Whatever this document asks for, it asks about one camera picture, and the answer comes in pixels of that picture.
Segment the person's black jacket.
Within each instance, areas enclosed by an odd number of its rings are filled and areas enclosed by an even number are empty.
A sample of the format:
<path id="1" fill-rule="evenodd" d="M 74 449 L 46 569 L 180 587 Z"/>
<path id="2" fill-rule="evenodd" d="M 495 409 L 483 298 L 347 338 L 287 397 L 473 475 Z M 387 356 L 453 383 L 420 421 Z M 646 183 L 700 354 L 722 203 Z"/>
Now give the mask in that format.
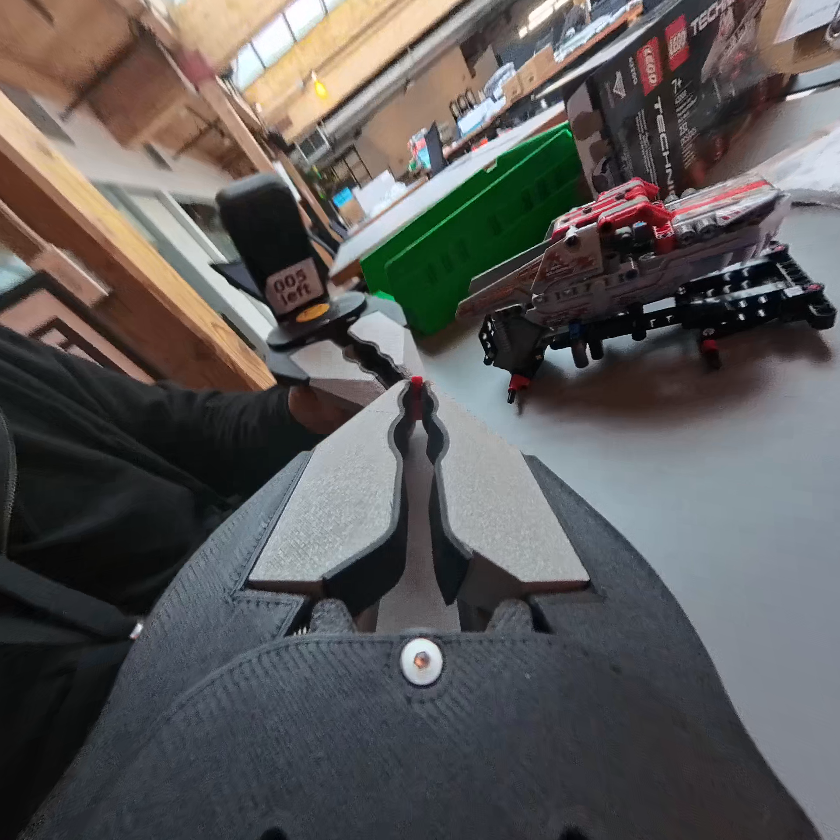
<path id="1" fill-rule="evenodd" d="M 146 614 L 233 507 L 188 495 L 105 497 L 79 517 L 34 518 L 2 408 L 2 838 L 15 838 L 81 749 Z"/>

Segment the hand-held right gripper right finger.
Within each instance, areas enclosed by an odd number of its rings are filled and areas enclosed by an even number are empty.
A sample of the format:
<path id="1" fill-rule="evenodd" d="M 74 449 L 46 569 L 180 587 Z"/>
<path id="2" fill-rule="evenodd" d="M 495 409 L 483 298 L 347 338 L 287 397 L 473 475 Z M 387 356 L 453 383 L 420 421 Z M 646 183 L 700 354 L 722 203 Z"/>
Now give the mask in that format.
<path id="1" fill-rule="evenodd" d="M 590 575 L 521 450 L 436 384 L 423 384 L 433 480 L 434 572 L 460 629 L 484 630 L 498 606 L 582 591 Z"/>

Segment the wooden beam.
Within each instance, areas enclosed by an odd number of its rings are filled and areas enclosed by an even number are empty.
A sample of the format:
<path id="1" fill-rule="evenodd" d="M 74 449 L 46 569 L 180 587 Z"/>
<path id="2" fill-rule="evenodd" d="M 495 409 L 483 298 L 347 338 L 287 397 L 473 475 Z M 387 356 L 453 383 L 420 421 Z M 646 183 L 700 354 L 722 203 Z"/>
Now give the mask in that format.
<path id="1" fill-rule="evenodd" d="M 106 325 L 156 373 L 192 388 L 262 391 L 265 363 L 4 94 L 2 202 L 111 290 Z"/>

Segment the black lego set box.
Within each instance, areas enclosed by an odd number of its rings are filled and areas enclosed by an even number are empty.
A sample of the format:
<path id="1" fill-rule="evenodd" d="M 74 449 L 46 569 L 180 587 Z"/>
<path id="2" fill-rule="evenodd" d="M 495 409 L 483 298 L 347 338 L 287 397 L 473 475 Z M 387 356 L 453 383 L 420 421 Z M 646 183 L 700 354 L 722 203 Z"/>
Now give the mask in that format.
<path id="1" fill-rule="evenodd" d="M 703 186 L 784 74 L 761 36 L 786 2 L 644 4 L 638 24 L 560 83 L 593 195 L 642 178 L 669 201 Z"/>

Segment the person's left forearm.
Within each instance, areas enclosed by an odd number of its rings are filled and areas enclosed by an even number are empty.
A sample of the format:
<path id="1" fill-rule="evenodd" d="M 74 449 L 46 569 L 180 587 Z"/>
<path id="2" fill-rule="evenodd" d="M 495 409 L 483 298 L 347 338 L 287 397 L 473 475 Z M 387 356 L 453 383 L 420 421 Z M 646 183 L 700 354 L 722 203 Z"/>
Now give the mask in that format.
<path id="1" fill-rule="evenodd" d="M 2 328 L 2 408 L 34 518 L 79 517 L 105 497 L 199 506 L 244 499 L 324 435 L 291 394 L 144 384 Z"/>

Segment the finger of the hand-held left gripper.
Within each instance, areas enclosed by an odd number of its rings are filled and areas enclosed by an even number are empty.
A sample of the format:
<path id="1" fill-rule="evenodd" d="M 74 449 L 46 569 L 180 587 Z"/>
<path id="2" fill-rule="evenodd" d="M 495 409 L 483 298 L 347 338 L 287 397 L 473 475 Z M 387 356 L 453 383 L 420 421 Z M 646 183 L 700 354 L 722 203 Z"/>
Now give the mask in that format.
<path id="1" fill-rule="evenodd" d="M 401 381 L 423 382 L 424 363 L 410 329 L 372 311 L 348 327 L 353 381 L 363 387 L 392 387 Z"/>
<path id="2" fill-rule="evenodd" d="M 319 396 L 359 411 L 387 391 L 375 374 L 348 359 L 333 341 L 310 343 L 294 350 L 291 361 L 306 375 L 307 385 Z"/>

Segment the green plastic bin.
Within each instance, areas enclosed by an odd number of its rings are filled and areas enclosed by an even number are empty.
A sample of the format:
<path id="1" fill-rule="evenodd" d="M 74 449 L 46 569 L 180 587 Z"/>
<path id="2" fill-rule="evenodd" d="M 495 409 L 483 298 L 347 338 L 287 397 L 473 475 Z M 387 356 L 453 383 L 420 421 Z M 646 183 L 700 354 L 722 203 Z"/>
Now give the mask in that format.
<path id="1" fill-rule="evenodd" d="M 360 260 L 367 287 L 432 335 L 454 319 L 482 272 L 544 239 L 583 202 L 581 162 L 564 122 L 519 143 Z"/>

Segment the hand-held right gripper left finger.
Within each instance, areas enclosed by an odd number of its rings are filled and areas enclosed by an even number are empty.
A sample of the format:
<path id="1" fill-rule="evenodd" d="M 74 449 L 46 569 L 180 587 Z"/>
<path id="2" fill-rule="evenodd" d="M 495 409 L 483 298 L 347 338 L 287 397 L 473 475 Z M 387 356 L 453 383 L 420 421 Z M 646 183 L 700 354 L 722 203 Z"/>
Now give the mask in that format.
<path id="1" fill-rule="evenodd" d="M 372 609 L 406 564 L 411 383 L 394 385 L 308 457 L 248 576 L 261 592 Z"/>

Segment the person's left hand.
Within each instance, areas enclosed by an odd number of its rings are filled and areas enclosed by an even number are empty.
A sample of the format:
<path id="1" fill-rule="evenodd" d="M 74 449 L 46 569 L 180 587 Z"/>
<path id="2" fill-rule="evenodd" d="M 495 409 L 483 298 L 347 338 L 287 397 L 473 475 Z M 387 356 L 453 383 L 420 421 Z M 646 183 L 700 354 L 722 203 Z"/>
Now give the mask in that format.
<path id="1" fill-rule="evenodd" d="M 310 433 L 328 436 L 346 424 L 361 409 L 308 385 L 294 385 L 288 391 L 290 415 Z"/>

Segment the instruction sheet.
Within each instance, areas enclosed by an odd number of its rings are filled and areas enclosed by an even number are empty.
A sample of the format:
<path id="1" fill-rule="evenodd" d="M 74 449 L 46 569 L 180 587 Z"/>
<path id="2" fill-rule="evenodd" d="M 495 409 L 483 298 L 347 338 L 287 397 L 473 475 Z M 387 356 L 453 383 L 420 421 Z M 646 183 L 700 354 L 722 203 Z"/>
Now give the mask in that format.
<path id="1" fill-rule="evenodd" d="M 790 1 L 774 42 L 782 44 L 815 30 L 824 31 L 835 17 L 838 1 Z"/>

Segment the red grey lego model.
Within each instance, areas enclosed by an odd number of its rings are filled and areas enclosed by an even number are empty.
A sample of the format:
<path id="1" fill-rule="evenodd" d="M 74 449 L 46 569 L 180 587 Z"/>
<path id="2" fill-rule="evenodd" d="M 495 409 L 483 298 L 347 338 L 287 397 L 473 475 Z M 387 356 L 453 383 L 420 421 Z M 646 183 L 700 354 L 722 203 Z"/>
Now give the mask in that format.
<path id="1" fill-rule="evenodd" d="M 553 220 L 542 242 L 477 275 L 455 319 L 481 318 L 486 365 L 510 374 L 507 402 L 547 350 L 578 369 L 604 342 L 680 327 L 710 370 L 719 341 L 769 322 L 831 329 L 837 310 L 776 237 L 791 196 L 757 174 L 663 200 L 634 177 Z"/>

